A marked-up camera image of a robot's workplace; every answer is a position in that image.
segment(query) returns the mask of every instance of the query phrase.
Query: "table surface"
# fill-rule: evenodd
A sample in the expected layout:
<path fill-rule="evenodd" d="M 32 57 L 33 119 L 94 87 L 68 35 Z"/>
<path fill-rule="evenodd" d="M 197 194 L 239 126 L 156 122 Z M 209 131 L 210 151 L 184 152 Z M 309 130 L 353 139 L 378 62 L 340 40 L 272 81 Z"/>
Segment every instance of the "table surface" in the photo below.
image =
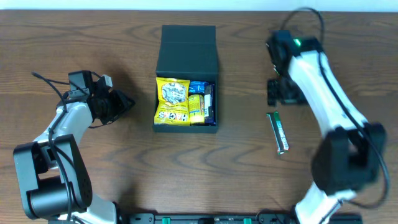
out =
<path fill-rule="evenodd" d="M 286 12 L 2 11 L 0 13 L 0 223 L 30 223 L 22 211 L 12 150 L 33 140 L 55 116 L 58 96 L 30 71 L 67 81 L 67 73 L 108 74 L 136 101 L 119 121 L 85 133 L 80 152 L 93 190 L 127 212 L 256 213 L 288 210 L 303 198 L 320 142 L 308 106 L 279 106 L 291 152 L 278 157 L 266 116 L 267 79 L 275 73 L 265 46 Z M 344 91 L 387 133 L 389 200 L 379 210 L 344 205 L 366 223 L 398 213 L 398 16 L 324 13 L 325 51 Z M 217 134 L 154 133 L 155 67 L 162 24 L 216 25 L 220 58 Z M 318 35 L 303 13 L 289 29 Z M 59 86 L 63 92 L 67 86 Z M 372 202 L 378 184 L 359 194 Z"/>

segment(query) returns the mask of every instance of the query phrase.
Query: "yellow package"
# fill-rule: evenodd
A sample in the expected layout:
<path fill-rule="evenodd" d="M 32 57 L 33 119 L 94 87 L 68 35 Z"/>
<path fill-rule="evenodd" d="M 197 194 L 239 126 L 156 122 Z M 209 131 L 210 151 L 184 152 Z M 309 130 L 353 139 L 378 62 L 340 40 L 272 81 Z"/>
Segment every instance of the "yellow package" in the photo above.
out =
<path fill-rule="evenodd" d="M 188 91 L 190 80 L 156 78 L 159 106 L 155 124 L 190 125 Z"/>
<path fill-rule="evenodd" d="M 191 95 L 188 98 L 189 119 L 191 124 L 205 123 L 205 100 L 202 95 Z"/>

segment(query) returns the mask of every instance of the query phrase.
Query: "white wall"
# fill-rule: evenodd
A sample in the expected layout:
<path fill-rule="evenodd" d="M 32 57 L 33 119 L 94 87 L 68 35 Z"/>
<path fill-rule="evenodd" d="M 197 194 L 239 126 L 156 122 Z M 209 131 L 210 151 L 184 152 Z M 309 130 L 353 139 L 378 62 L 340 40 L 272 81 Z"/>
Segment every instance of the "white wall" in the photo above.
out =
<path fill-rule="evenodd" d="M 0 9 L 138 9 L 194 11 L 398 12 L 398 0 L 0 0 Z"/>

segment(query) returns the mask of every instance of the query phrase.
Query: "dark green box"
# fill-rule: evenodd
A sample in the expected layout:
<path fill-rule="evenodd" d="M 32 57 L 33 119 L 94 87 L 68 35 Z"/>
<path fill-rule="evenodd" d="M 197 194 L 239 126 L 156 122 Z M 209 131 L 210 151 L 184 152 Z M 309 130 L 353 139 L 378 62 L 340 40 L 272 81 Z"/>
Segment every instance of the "dark green box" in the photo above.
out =
<path fill-rule="evenodd" d="M 216 133 L 218 129 L 218 57 L 215 26 L 162 26 L 156 76 L 215 84 L 215 126 L 155 125 L 155 132 Z M 159 100 L 155 89 L 155 113 Z"/>

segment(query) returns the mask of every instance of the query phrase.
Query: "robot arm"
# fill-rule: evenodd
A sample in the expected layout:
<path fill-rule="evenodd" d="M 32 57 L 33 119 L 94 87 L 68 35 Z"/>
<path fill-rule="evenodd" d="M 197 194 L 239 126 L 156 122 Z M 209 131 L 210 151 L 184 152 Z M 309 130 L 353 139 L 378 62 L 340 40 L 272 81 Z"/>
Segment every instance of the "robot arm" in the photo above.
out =
<path fill-rule="evenodd" d="M 33 142 L 19 145 L 14 150 L 22 206 L 31 218 L 66 220 L 68 195 L 62 173 L 56 177 L 40 179 L 39 174 L 58 167 L 49 148 L 50 128 L 56 120 L 52 139 L 63 164 L 72 189 L 72 216 L 84 223 L 117 223 L 114 203 L 102 200 L 92 193 L 91 182 L 78 143 L 95 119 L 102 124 L 116 121 L 128 111 L 134 101 L 119 90 L 112 90 L 110 77 L 103 75 L 94 82 L 90 71 L 69 73 L 71 90 L 64 106 L 57 107 L 57 114 L 49 127 Z"/>
<path fill-rule="evenodd" d="M 377 179 L 379 163 L 357 127 L 343 111 L 330 85 L 354 120 L 366 131 L 381 153 L 385 130 L 369 124 L 353 106 L 330 70 L 321 45 L 315 38 L 294 39 L 287 30 L 278 30 L 267 41 L 277 80 L 269 80 L 268 103 L 308 103 L 318 121 L 323 141 L 312 161 L 313 184 L 296 204 L 300 223 L 328 223 L 342 201 Z M 321 74 L 319 58 L 325 77 Z"/>

